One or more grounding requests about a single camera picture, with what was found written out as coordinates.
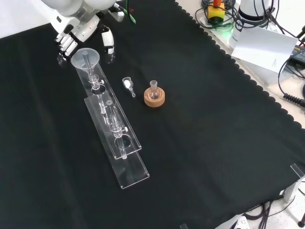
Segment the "white device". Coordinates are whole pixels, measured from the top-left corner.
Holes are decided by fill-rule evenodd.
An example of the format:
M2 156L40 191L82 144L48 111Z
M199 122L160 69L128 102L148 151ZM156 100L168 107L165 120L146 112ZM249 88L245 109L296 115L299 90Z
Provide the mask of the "white device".
M60 50L59 59L66 61L70 58L99 26L106 52L114 55L112 32L108 27L101 26L96 14L110 12L117 21L122 21L124 13L116 0L32 0L32 3L58 33L55 41Z
M248 221L245 216L241 216L234 229L250 229Z
M272 6L272 0L264 0L265 9L268 10ZM239 10L239 17L237 18L237 22L240 25L245 27L252 27L253 24L259 24L259 27L266 28L268 26L267 22L262 22L262 17L264 16L264 9L262 0L241 0ZM238 24L234 23L233 33L229 39L230 46L234 49L240 33L242 31L242 27Z

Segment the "robotic arm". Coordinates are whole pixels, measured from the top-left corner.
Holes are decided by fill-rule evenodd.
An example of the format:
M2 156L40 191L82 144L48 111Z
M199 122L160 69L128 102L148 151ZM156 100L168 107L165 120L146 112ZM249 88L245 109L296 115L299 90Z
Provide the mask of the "robotic arm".
M98 27L102 28L102 40L106 52L113 57L114 40L111 30L96 15L111 15L122 21L124 13L116 0L32 0L35 7L48 19L58 35L55 39L60 50L59 62L68 60Z

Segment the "black cable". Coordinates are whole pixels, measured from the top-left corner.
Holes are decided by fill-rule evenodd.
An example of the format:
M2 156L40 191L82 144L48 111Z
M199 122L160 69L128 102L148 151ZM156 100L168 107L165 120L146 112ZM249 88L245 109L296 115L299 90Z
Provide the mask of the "black cable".
M266 210L265 214L263 214L262 221L260 222L260 224L258 226L259 229L266 229L272 203L273 203L273 200L269 202L269 207Z
M296 75L297 77L301 78L301 79L305 79L305 77L301 76L301 75L298 75L297 73L295 73L294 71L292 71L291 68L289 68L287 65L286 65L286 68L294 75Z
M243 20L243 19L241 19L240 17L238 17L238 10L237 10L236 8L234 8L233 6L232 6L232 12L229 12L228 10L226 10L226 9L224 9L224 8L222 8L222 7L214 6L214 5L210 4L210 3L207 4L206 1L203 1L203 2L205 2L205 4L203 4L204 6L203 6L202 8L200 8L200 9L198 9L198 10L196 11L196 13L197 13L199 10L203 10L203 9L206 10L208 6L213 6L214 8L218 8L218 9L224 10L224 12L225 12L226 14L230 15L230 16L232 17L232 19L234 20L234 22L235 22L239 27L241 27L241 28L251 29L251 28L255 28L255 27L257 27L257 26L261 26L262 24L264 24L264 23L266 23L266 22L269 21L268 17L266 17L265 15L264 15L264 17L263 17L263 19L262 19L261 21L256 21L256 22L246 21L246 20ZM203 25L202 23L200 23L200 22L198 21L198 19L197 19L196 21L197 21L198 24L200 24L200 25L201 25L202 27L204 27L204 28L208 28L208 29L214 29L214 28L215 28L214 26L207 27L207 26ZM240 24L239 21L244 22L244 23L251 24L252 26L244 26L244 25Z
M305 26L303 26L302 31L297 35L297 38L303 37L304 34L305 34Z
M207 8L202 7L202 8L200 8L200 9L196 10L196 12L195 12L195 19L196 19L197 23L198 23L199 25L201 25L202 27L204 27L204 28L206 28L206 29L217 29L217 28L220 28L220 27L228 27L228 26L231 25L231 23L227 23L227 24L224 24L224 25L217 24L217 25L212 25L212 26L206 26L206 25L204 25L201 21L199 21L199 20L197 19L197 13L198 13L198 11L200 11L200 10L204 10L204 14L205 14L206 18L208 19L208 16L206 15L206 9L207 9Z
M301 73L301 71L297 68L296 64L294 64L295 70L302 76L303 79L305 79L305 76Z
M276 19L275 19L272 15L270 15L270 17L271 17L271 19L272 19L272 22L274 22L280 30L283 30L283 31L289 33L289 34L290 34L291 36L293 36L294 38L297 38L297 37L294 36L291 32L289 32L288 30L286 30L285 28L283 28L282 26L280 26L279 23L276 21ZM299 38L297 38L297 39L299 40L299 42L300 42L302 45L305 45L305 43L304 43L302 40L300 40Z
M224 20L221 24L220 24L220 23L217 24L217 23L215 23L214 21L212 21L212 20L210 20L210 19L208 18L208 15L207 15L208 7L209 7L209 6L213 6L213 7L214 7L214 5L212 5L211 3L212 3L212 2L210 2L210 1L205 1L205 0L202 1L203 7L200 8L200 9L198 9L198 10L196 11L196 13L195 13L195 19L196 19L197 23L200 24L202 27L204 27L204 28L206 28L206 29L217 29L217 28L220 28L220 27L229 27L229 26L231 26L232 23L226 23L226 24L223 24L223 23L225 23L225 22L227 22L227 21L229 21L229 20L232 19L232 14L231 14L230 12L227 12L227 11L226 11L226 8L228 8L228 9L233 8L234 5L235 5L235 3L236 3L236 0L228 0L228 1L226 1L226 2L223 2L223 1L222 1L222 3L225 3L225 8L217 7L217 8L220 8L220 9L224 10L224 11L225 11L225 14L231 16L231 17L228 18L227 20ZM208 22L210 22L210 23L212 24L212 26L206 26L206 25L204 25L203 23L201 23L201 22L197 19L197 13L198 13L198 11L200 11L200 10L203 10L203 11L204 11L205 17L207 18Z
M280 0L277 1L277 11L276 11L276 15L275 15L275 20L277 19L279 10L280 10Z
M259 15L258 15L258 13L257 13L257 10L256 10L255 0L253 0L253 4L254 4L255 13L256 13L256 15L259 17Z
M259 215L257 215L257 216L251 216L251 215L248 215L247 213L244 213L243 216L245 216L246 219L248 219L248 220L257 220L257 219L260 219L260 218L263 216L263 214L266 212L266 210L265 210L265 204L264 204L264 203L260 204L259 206L262 207L262 211L261 211L261 213L260 213ZM249 210L249 211L252 211L252 210L258 208L259 206L256 206L256 207L252 208L252 209Z
M305 193L301 191L301 189L299 189L299 191L305 196Z
M278 213L281 213L281 212L285 211L285 210L294 202L294 200L295 200L295 197L294 197L294 199L291 201L291 203L287 205L286 208L284 208L283 210L281 210L281 211L279 211L279 212L276 212L276 213L270 215L269 217L274 216L274 215L277 215Z
M271 19L269 18L269 16L271 15L271 12L272 12L272 9L273 9L273 3L274 3L274 0L272 0L272 3L271 3L271 8L269 10L269 13L267 13L267 10L265 8L265 3L264 3L264 0L262 0L262 6L263 6L263 9L264 9L264 16L267 18L267 20L269 22L271 22Z
M271 17L271 21L280 29L282 34L285 34L283 28L279 25L279 23L276 21L276 19L272 15L270 17Z
M280 69L280 71L279 71L279 73L278 73L278 75L277 75L277 83L278 83L278 86L279 86L279 88L280 88L280 90L281 90L281 92L282 92L283 94L285 94L285 92L282 90L282 87L281 87L281 84L280 84L280 75L281 75L282 69L283 69L283 67L287 64L287 62L288 62L292 57L294 57L294 56L296 56L296 55L298 55L298 54L300 54L300 53L303 53L303 52L305 52L305 50L300 51L300 52L297 52L297 53L291 55L291 56L284 62L284 64L282 65L282 67L281 67L281 69Z
M275 4L274 2L275 2L274 0L271 1L270 14L271 14L271 13L273 12L273 10L274 10L274 9L273 9L273 6L274 6L274 4Z

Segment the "cable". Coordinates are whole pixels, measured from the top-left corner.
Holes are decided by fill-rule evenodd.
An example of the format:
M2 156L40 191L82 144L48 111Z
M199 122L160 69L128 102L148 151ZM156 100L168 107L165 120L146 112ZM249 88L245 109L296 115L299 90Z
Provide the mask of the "cable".
M292 74L294 74L294 75L296 75L297 77L299 77L299 78L301 78L301 79L305 79L305 77L304 76L302 76L302 75L298 75L297 73L295 73L294 71L292 71L292 69L291 68L289 68L287 65L286 65L286 68L292 73Z
M118 4L118 7L119 7L120 10L122 10L125 14L128 15L128 12L124 7L120 6L119 4ZM134 19L134 17L131 14L129 14L129 15L130 15L130 18L131 18L132 22L135 24L136 20Z
M305 193L301 191L301 189L299 189L299 191L305 196Z
M279 10L280 10L280 0L277 1L277 11L276 11L275 20L277 19L277 15L278 15Z
M288 30L286 30L286 29L284 29L282 26L280 26L279 23L275 20L275 18L274 18L272 15L270 15L270 18L271 18L272 21L277 25L277 27L280 28L280 30L285 31L285 32L289 33L290 35L292 35L293 37L295 37L291 32L289 32ZM284 64L281 66L281 69L280 69L280 71L279 71L279 73L278 73L278 76L277 76L277 84L278 84L278 87L280 88L281 92L284 94L284 99L287 99L287 100L289 100L289 101L291 101L291 102L293 102L293 103L295 103L295 104L298 104L298 105L300 105L300 106L302 106L302 107L305 107L305 99L300 99L300 98L298 98L298 97L295 97L295 96L292 96L292 95L290 95L290 94L285 93L285 92L283 91L282 87L281 87L281 84L280 84L280 75L281 75L281 72L282 72L282 69L284 68L284 66L287 64L287 62L288 62L292 57L294 57L294 56L296 56L296 55L298 55L298 54L300 54L300 53L303 53L303 52L305 52L305 50L300 51L300 52L297 52L297 53L291 55L291 56L284 62Z
M294 64L295 70L302 76L303 79L305 79L305 76L301 73L301 71L297 68L296 64Z
M257 216L251 216L251 215L248 215L247 213L244 213L243 216L245 216L246 219L248 219L248 220L257 220L257 219L260 219L260 218L263 216L263 214L265 213L265 204L262 203L262 204L260 204L259 206L262 207L262 211L261 211L261 213L260 213L259 215L257 215ZM259 206L256 206L256 207L250 209L249 211L252 211L252 210L258 208Z
M273 10L273 4L274 4L274 0L272 0L271 7L270 7L270 10L269 10L269 13L267 13L267 10L266 10L266 8L265 8L264 0L262 0L262 6L263 6L263 9L264 9L264 16L267 18L267 20L268 20L269 22L271 22L271 19L269 18L269 16L271 15L272 10Z
M291 201L291 203L287 205L287 207L285 207L283 210L281 210L281 211L279 211L279 212L276 212L276 213L270 215L269 217L274 216L274 215L277 215L277 214L279 214L279 213L285 211L285 210L292 204L292 202L294 202L294 200L295 200L295 197L294 197L294 199Z
M285 34L283 28L279 25L279 23L276 21L276 19L272 15L270 17L271 17L271 21L280 29L282 34Z
M268 221L268 217L269 217L269 213L270 213L270 210L271 210L271 205L272 205L273 201L270 201L269 203L269 207L268 207L268 210L266 211L266 213L263 215L263 218L262 218L262 221L260 223L261 225L261 229L266 229L267 227L267 221Z
M258 13L257 13L257 10L256 10L256 6L255 6L255 0L253 0L253 5L254 5L255 13L256 13L256 15L259 17L259 15L258 15Z
M302 31L297 35L297 38L303 37L304 34L305 34L305 26L303 26Z
M233 18L234 22L235 22L239 27L244 28L244 29L255 28L255 27L257 27L257 26L263 25L264 23L266 23L266 22L268 21L268 18L266 18L265 15L264 15L264 17L263 17L263 19L262 19L261 21L257 21L257 22L246 21L246 20L244 20L244 19L242 19L242 18L240 18L240 17L237 19L237 18L235 17L235 15L238 16L238 11L237 11L237 9L233 8L233 9L232 9L232 18ZM247 23L247 24L252 24L253 26L244 26L244 25L240 24L238 21L241 21L241 22L244 22L244 23Z
M206 9L205 9L205 7L202 7L202 8L200 8L200 9L196 10L196 12L195 12L195 19L196 19L196 21L197 21L197 23L198 23L199 25L201 25L202 27L204 27L204 28L206 28L206 29L216 29L216 28L220 28L220 27L229 27L229 26L231 25L231 23L227 23L227 24L224 24L224 25L217 24L217 25L215 25L215 26L206 26L206 25L204 25L201 21L199 21L198 18L197 18L197 13L198 13L198 11L200 11L200 10L204 10L204 14L205 14L206 18L208 19L207 15L206 15Z
M223 2L223 1L222 1L222 3L225 3L225 4L224 4L224 5L225 5L224 8L214 6L214 5L211 4L211 3L212 3L212 2L209 2L209 1L206 1L206 0L203 0L203 1L202 1L203 7L200 8L200 9L198 9L198 10L195 12L195 19L196 19L197 23L200 24L202 27L204 27L204 28L206 28L206 29L217 29L217 28L221 28L221 27L223 28L223 27L232 26L232 23L231 23L231 22L226 23L226 24L223 24L223 23L225 23L225 22L227 22L227 21L229 21L229 20L232 19L232 14L231 14L230 12L228 12L227 9L234 8L234 5L235 5L235 3L236 3L236 0L228 0L228 1L226 1L226 2ZM209 7L209 6L213 6L213 7L215 7L215 8L220 8L220 9L224 10L225 14L229 15L230 18L227 19L227 20L225 20L225 21L223 21L221 24L218 24L218 23L216 23L216 22L210 20L210 19L208 18L208 15L207 15L207 10L208 10L208 7ZM197 13L198 13L198 11L200 11L200 10L203 10L203 11L204 11L205 17L207 18L208 22L210 22L210 23L212 24L212 26L206 26L206 25L204 25L203 23L201 23L201 22L198 20L198 18L197 18Z
M128 15L128 17L129 17L129 20L131 21L131 22L133 22L132 21L132 18L131 18L131 16L130 16L130 13L129 13L129 0L126 0L126 9L127 9L127 15Z

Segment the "black fabric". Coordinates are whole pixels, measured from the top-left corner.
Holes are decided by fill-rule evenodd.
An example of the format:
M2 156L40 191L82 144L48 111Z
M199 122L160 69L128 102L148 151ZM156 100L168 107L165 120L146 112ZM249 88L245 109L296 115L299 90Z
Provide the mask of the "black fabric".
M173 0L132 0L102 68L151 177L121 190L50 25L0 40L1 229L213 229L297 180L305 133ZM96 35L87 47L103 52ZM122 85L130 76L137 95ZM150 80L165 104L147 107Z

